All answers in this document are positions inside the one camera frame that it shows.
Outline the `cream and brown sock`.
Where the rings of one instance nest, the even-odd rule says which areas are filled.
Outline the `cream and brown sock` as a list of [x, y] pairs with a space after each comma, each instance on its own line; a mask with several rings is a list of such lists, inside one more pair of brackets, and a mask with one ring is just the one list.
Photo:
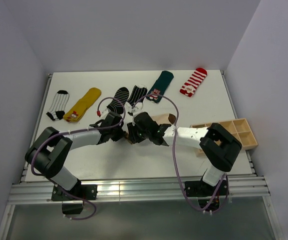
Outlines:
[[[164, 113], [160, 115], [151, 116], [151, 118], [156, 121], [159, 125], [160, 124], [174, 124], [176, 120], [176, 116], [171, 113]], [[128, 131], [125, 132], [125, 139], [127, 140]]]

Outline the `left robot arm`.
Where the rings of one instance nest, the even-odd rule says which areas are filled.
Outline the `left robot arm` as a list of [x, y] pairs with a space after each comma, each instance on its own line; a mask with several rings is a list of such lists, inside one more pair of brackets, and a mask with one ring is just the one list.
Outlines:
[[70, 200], [86, 198], [87, 191], [81, 181], [64, 167], [69, 151], [96, 146], [123, 137], [122, 117], [114, 112], [87, 129], [75, 130], [72, 133], [59, 132], [47, 127], [26, 152], [25, 160], [34, 170], [63, 189], [63, 194]]

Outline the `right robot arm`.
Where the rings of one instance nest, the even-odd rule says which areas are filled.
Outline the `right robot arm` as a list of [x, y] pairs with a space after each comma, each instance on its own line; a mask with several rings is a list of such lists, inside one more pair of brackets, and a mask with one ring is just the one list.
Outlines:
[[152, 117], [141, 112], [127, 124], [127, 139], [132, 144], [148, 139], [157, 146], [171, 146], [175, 166], [177, 145], [202, 150], [210, 167], [202, 176], [200, 189], [206, 195], [213, 194], [223, 175], [231, 171], [242, 144], [219, 123], [200, 128], [177, 127], [175, 123], [176, 116], [171, 113]]

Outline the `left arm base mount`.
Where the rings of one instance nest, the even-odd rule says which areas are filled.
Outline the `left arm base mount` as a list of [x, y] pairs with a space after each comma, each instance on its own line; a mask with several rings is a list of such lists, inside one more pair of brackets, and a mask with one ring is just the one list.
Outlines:
[[[96, 184], [81, 184], [71, 190], [64, 190], [60, 186], [54, 186], [51, 201], [62, 203], [62, 213], [66, 217], [71, 217], [72, 219], [90, 218], [97, 211], [97, 207], [91, 202], [97, 198], [97, 188]], [[86, 209], [86, 205], [92, 206], [93, 212], [87, 217], [77, 217]]]

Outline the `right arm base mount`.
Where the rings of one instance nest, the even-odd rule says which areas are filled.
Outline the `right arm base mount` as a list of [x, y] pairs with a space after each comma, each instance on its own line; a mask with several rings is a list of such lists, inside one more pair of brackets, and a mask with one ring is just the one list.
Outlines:
[[213, 214], [217, 212], [228, 199], [229, 189], [228, 181], [226, 179], [220, 184], [212, 201], [210, 201], [210, 199], [217, 186], [210, 186], [202, 180], [186, 181], [184, 185], [186, 198], [189, 200], [197, 200], [196, 207], [203, 209], [210, 203], [208, 208], [204, 210], [204, 213]]

